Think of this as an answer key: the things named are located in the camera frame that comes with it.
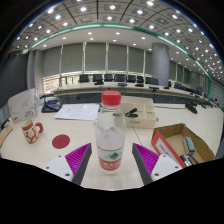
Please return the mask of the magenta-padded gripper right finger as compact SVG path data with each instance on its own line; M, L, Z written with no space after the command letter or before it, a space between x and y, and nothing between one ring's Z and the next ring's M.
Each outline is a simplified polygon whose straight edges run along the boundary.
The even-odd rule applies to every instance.
M132 146L132 154L144 185L150 184L182 169L182 167L167 154L158 155L137 143L134 143Z

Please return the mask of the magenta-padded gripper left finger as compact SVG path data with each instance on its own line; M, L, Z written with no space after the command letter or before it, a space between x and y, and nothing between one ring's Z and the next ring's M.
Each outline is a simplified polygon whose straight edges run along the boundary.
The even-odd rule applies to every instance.
M91 154L92 147L88 143L65 156L56 156L44 169L76 185L81 185Z

